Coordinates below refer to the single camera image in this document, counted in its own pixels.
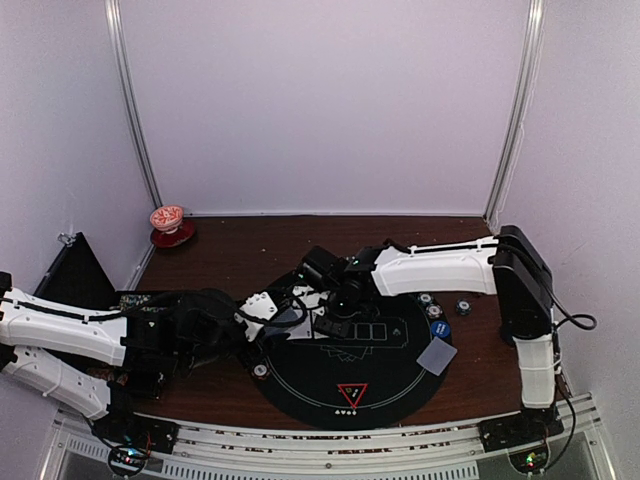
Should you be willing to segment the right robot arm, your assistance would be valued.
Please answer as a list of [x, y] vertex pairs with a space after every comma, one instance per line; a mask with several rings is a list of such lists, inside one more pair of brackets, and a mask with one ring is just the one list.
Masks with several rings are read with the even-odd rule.
[[342, 333], [344, 323], [364, 315], [380, 297], [453, 291], [495, 296], [500, 332], [516, 348], [521, 408], [504, 421], [482, 422], [483, 439], [504, 446], [516, 438], [530, 442], [562, 432], [556, 407], [558, 332], [568, 323], [592, 331], [597, 320], [571, 314], [561, 304], [550, 268], [519, 227], [507, 225], [493, 236], [428, 247], [387, 239], [350, 258], [315, 246], [295, 274], [325, 294], [322, 327], [329, 335]]

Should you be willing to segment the green chip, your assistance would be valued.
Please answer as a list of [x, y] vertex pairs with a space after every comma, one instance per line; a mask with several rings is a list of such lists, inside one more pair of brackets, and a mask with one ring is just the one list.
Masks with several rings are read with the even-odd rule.
[[433, 297], [428, 293], [421, 293], [418, 295], [418, 300], [423, 305], [431, 305], [433, 303]]

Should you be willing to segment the blue playing card deck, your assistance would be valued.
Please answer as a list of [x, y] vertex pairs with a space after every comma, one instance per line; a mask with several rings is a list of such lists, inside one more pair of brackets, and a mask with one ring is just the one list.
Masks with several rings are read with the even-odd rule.
[[276, 329], [287, 330], [295, 328], [305, 322], [307, 314], [298, 308], [288, 308], [274, 318], [271, 326]]

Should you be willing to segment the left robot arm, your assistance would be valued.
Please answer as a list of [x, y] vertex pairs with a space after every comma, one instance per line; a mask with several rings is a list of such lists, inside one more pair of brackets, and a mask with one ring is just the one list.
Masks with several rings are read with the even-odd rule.
[[116, 380], [60, 359], [94, 360], [127, 376], [162, 380], [238, 352], [248, 343], [236, 302], [220, 290], [163, 292], [123, 310], [92, 310], [24, 293], [1, 275], [1, 371], [74, 408], [123, 444], [144, 433]]

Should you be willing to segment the red triangle marker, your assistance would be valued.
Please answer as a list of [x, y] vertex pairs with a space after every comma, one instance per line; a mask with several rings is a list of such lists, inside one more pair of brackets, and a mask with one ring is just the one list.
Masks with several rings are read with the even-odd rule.
[[368, 390], [367, 383], [342, 383], [337, 384], [338, 391], [343, 395], [352, 409], [357, 409], [362, 398]]

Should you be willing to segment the blue round blind button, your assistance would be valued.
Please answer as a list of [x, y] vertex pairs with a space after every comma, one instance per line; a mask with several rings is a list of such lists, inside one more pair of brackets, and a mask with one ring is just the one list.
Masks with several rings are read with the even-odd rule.
[[437, 338], [441, 338], [441, 339], [447, 338], [451, 334], [451, 327], [445, 321], [441, 321], [441, 320], [434, 321], [431, 323], [431, 334]]

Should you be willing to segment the blue white chip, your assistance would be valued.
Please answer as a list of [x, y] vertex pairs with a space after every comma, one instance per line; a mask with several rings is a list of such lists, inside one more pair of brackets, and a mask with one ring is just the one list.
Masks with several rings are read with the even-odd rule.
[[427, 317], [430, 320], [440, 319], [443, 315], [443, 309], [438, 304], [430, 304], [425, 308], [425, 312]]

